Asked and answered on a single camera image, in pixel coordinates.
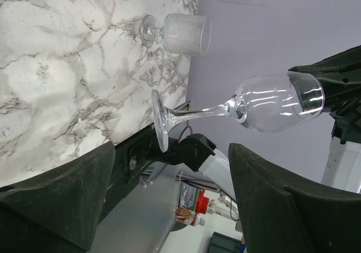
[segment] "wall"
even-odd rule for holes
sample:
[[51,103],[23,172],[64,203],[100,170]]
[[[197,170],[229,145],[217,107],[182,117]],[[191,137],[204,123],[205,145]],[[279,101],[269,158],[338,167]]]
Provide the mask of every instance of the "wall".
[[[206,191],[205,196],[216,200],[217,205],[219,194]],[[165,241],[162,253],[207,253],[209,242],[213,232],[222,233],[234,239],[241,240],[242,234],[235,231],[236,223],[219,215],[205,214],[201,216],[206,220],[202,226],[187,226],[176,232],[171,232]]]
[[[212,19],[206,57],[194,58],[188,99],[194,108],[223,103],[256,74],[284,72],[361,44],[361,0],[271,0],[268,8],[200,1]],[[227,153],[242,143],[271,162],[320,181],[333,120],[318,119],[277,134],[250,132],[235,121],[211,117],[191,122],[196,132]]]

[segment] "gray wall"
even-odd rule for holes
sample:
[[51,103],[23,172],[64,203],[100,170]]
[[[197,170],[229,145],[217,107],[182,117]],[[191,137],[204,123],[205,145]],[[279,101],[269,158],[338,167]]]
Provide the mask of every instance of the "gray wall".
[[[212,19],[206,57],[194,58],[188,85],[193,108],[223,103],[256,74],[283,72],[361,45],[361,0],[271,0],[268,8],[200,1],[199,14]],[[230,118],[191,122],[196,132],[227,153],[242,143],[273,163],[320,181],[333,120],[318,119],[286,132],[258,134]]]

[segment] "marble vein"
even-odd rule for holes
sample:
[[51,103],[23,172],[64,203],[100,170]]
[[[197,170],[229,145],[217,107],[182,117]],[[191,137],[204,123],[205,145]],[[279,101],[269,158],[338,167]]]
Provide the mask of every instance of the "marble vein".
[[0,187],[152,122],[151,89],[185,101],[190,58],[142,46],[152,14],[197,0],[0,0]]

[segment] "screw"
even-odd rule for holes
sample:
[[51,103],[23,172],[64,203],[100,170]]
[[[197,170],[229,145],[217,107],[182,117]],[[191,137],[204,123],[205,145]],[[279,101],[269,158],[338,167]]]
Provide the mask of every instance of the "screw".
[[137,164],[138,164],[137,158],[134,156],[129,162],[129,169],[134,170]]

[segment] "white marble surface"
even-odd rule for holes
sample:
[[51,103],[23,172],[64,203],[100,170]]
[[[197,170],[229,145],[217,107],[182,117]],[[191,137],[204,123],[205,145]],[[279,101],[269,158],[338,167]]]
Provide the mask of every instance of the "white marble surface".
[[190,58],[142,46],[139,25],[197,0],[0,0],[0,187],[152,122],[151,89],[185,101]]

